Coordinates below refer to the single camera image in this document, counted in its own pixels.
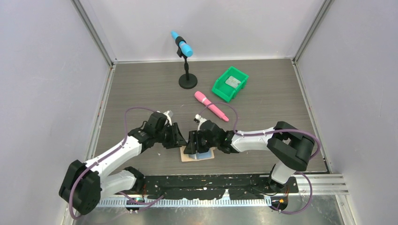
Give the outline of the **beige card holder wallet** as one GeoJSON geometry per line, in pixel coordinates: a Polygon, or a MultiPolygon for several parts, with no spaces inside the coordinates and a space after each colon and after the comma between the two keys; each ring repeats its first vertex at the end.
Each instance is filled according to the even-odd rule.
{"type": "Polygon", "coordinates": [[[186,146],[180,147],[180,156],[182,162],[195,162],[214,158],[215,148],[210,148],[209,151],[205,153],[184,154],[185,148],[186,146]]]}

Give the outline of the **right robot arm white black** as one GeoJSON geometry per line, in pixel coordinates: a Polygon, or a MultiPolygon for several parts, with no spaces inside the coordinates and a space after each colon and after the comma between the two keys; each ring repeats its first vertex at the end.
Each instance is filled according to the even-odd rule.
{"type": "Polygon", "coordinates": [[[223,130],[214,122],[206,120],[199,124],[197,130],[189,132],[184,154],[202,154],[211,148],[217,148],[225,154],[248,150],[270,151],[278,162],[272,167],[268,187],[273,192],[281,192],[295,172],[307,170],[316,144],[313,135],[284,121],[277,122],[269,129],[244,132],[223,130]]]}

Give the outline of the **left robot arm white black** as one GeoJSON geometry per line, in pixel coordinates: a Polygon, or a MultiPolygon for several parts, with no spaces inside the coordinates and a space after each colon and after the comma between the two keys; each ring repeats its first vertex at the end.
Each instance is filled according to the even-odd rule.
{"type": "Polygon", "coordinates": [[[178,124],[172,122],[172,111],[153,111],[147,121],[126,133],[115,146],[101,155],[81,162],[73,161],[65,174],[59,196],[81,215],[91,212],[100,200],[113,194],[144,190],[145,177],[134,167],[113,174],[126,161],[153,147],[156,143],[166,149],[186,145],[178,124]]]}

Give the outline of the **card inside green bin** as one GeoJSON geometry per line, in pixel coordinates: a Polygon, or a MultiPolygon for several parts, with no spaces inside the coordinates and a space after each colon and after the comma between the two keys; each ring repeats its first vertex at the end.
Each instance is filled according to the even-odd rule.
{"type": "Polygon", "coordinates": [[[236,89],[236,88],[241,84],[241,81],[238,80],[237,78],[233,77],[233,76],[230,76],[230,77],[225,81],[225,83],[226,83],[227,85],[229,85],[230,87],[236,89]]]}

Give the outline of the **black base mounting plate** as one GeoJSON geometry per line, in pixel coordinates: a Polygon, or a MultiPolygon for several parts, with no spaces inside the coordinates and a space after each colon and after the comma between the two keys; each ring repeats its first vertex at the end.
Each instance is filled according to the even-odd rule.
{"type": "Polygon", "coordinates": [[[214,200],[229,194],[233,200],[261,199],[264,195],[296,194],[296,178],[290,177],[281,190],[274,191],[268,184],[267,174],[210,174],[145,176],[139,191],[124,190],[128,195],[147,196],[166,200],[214,200]]]}

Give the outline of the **pink toy microphone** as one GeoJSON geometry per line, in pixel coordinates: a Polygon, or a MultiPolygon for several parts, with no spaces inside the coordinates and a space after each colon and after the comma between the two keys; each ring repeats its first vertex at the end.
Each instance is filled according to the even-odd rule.
{"type": "Polygon", "coordinates": [[[213,112],[218,118],[225,122],[229,122],[229,118],[222,112],[216,105],[212,104],[212,102],[200,91],[196,91],[194,93],[194,97],[203,105],[207,106],[207,108],[213,112]]]}

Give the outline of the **black microphone stand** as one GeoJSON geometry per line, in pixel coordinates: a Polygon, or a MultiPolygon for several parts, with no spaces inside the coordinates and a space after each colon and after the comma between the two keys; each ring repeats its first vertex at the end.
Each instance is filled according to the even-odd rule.
{"type": "Polygon", "coordinates": [[[181,58],[184,59],[184,74],[180,76],[178,83],[183,89],[193,89],[198,83],[197,77],[189,72],[189,64],[187,61],[189,57],[183,56],[181,58]]]}

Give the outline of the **green plastic bin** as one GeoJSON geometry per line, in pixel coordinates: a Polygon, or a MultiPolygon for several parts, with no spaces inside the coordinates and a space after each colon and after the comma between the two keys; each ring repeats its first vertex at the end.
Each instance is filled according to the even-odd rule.
{"type": "Polygon", "coordinates": [[[214,83],[212,92],[229,103],[246,86],[249,75],[229,67],[214,83]]]}

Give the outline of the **blue toy microphone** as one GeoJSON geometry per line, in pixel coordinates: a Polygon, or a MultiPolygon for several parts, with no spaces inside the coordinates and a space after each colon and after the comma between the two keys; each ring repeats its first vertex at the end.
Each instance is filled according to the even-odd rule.
{"type": "Polygon", "coordinates": [[[178,35],[175,31],[171,31],[171,36],[175,41],[175,44],[178,47],[177,55],[179,57],[191,57],[193,55],[192,48],[186,43],[183,37],[178,35]]]}

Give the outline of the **aluminium front rail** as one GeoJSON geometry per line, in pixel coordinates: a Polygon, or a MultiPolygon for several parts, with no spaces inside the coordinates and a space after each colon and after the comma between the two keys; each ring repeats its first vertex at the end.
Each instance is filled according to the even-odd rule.
{"type": "MultiPolygon", "coordinates": [[[[154,208],[178,208],[178,207],[257,207],[257,206],[271,206],[271,198],[266,196],[262,199],[248,199],[248,200],[231,200],[228,196],[222,197],[221,199],[213,200],[168,200],[162,199],[157,201],[154,208]]],[[[128,207],[128,208],[143,208],[149,204],[134,204],[126,197],[109,197],[101,200],[98,204],[98,208],[103,207],[128,207]]]]}

